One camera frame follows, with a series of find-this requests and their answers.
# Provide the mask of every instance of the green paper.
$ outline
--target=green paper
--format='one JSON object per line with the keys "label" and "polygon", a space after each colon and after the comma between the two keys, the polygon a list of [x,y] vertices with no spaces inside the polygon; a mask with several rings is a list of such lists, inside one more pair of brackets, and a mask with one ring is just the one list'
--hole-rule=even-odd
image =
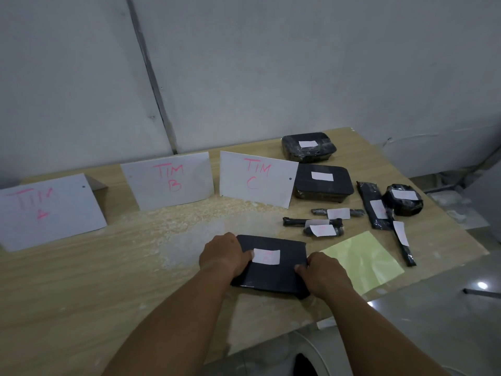
{"label": "green paper", "polygon": [[358,294],[365,294],[404,273],[398,262],[369,231],[322,252],[338,259]]}

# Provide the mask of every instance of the black box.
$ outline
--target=black box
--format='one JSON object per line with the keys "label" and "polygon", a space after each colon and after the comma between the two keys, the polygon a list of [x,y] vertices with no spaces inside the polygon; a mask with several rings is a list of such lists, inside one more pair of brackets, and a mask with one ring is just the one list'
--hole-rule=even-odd
{"label": "black box", "polygon": [[[332,181],[312,177],[312,172],[332,174]],[[294,182],[294,195],[301,199],[342,202],[355,192],[348,170],[340,166],[300,163]]]}
{"label": "black box", "polygon": [[280,263],[266,265],[250,262],[242,274],[232,280],[232,286],[293,294],[299,299],[310,295],[303,279],[294,271],[296,264],[308,266],[306,243],[247,234],[239,234],[236,238],[243,252],[254,248],[280,250]]}
{"label": "black box", "polygon": [[[302,148],[299,141],[315,141],[316,146]],[[282,151],[289,161],[308,163],[329,159],[336,147],[325,133],[315,132],[282,137]]]}

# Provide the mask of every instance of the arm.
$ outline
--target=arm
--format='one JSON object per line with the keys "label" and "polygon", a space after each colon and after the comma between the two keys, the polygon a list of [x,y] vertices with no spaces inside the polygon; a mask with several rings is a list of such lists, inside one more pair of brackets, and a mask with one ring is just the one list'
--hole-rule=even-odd
{"label": "arm", "polygon": [[358,295],[337,259],[315,252],[308,264],[296,272],[331,309],[354,376],[449,375]]}
{"label": "arm", "polygon": [[104,370],[111,375],[195,375],[204,364],[224,294],[252,259],[233,233],[216,236],[200,255],[200,271],[156,307]]}

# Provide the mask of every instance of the person's right hand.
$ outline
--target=person's right hand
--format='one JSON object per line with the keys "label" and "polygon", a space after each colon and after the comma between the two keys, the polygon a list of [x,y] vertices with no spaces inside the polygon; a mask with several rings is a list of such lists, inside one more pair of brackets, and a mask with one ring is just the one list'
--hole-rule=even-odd
{"label": "person's right hand", "polygon": [[322,252],[313,252],[308,257],[308,267],[296,265],[296,273],[304,280],[306,287],[314,296],[323,300],[329,293],[339,289],[353,290],[351,280],[337,259]]}

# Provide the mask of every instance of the round black package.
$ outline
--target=round black package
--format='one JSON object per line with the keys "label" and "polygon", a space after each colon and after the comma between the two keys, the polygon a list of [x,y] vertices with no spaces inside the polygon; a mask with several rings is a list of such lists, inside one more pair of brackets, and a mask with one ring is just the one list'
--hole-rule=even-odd
{"label": "round black package", "polygon": [[329,159],[336,147],[325,133],[314,132],[282,137],[282,151],[289,161],[310,163]]}
{"label": "round black package", "polygon": [[393,183],[386,188],[383,201],[395,215],[412,216],[423,209],[423,199],[416,190],[406,184]]}

